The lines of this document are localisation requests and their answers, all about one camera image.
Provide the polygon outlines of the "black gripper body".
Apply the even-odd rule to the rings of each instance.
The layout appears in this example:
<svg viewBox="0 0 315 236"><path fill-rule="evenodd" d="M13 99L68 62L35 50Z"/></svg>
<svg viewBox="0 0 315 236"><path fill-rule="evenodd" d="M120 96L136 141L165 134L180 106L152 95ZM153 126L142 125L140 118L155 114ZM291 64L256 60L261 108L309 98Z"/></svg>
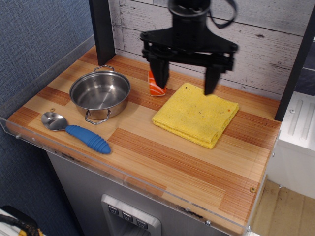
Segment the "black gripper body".
<svg viewBox="0 0 315 236"><path fill-rule="evenodd" d="M201 67L231 71L238 46L212 33L206 24L208 7L170 7L172 27L145 31L143 56Z"/></svg>

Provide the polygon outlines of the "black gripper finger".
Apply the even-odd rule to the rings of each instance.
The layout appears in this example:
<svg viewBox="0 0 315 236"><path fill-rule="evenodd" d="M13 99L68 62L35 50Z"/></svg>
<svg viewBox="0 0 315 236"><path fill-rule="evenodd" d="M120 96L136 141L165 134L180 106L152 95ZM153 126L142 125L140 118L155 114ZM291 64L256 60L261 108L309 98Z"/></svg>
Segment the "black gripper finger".
<svg viewBox="0 0 315 236"><path fill-rule="evenodd" d="M156 84L164 88L169 78L169 59L158 58L155 56L149 57L150 69Z"/></svg>
<svg viewBox="0 0 315 236"><path fill-rule="evenodd" d="M207 67L205 74L205 89L204 94L212 94L220 79L221 68L220 67Z"/></svg>

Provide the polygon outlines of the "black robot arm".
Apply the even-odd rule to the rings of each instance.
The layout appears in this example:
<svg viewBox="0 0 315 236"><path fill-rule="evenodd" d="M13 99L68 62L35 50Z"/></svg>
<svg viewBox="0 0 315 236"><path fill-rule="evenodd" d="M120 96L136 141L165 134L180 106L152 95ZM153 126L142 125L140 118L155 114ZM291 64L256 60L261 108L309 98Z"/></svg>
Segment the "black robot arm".
<svg viewBox="0 0 315 236"><path fill-rule="evenodd" d="M143 57L159 87L167 84L170 62L204 67L205 95L214 92L222 73L233 69L238 45L208 29L210 4L209 0L170 0L172 27L140 34Z"/></svg>

